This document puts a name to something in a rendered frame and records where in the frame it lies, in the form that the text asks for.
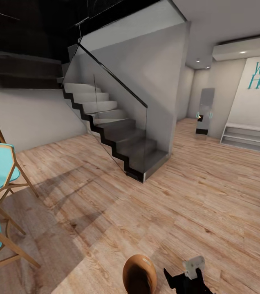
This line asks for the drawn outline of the trash can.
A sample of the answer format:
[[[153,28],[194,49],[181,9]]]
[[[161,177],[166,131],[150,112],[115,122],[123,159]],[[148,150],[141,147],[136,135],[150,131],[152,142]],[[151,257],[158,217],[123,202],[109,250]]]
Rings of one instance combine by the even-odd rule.
[[[151,266],[143,259],[149,261]],[[154,294],[157,286],[157,273],[152,261],[140,254],[135,254],[126,261],[122,279],[127,294]]]

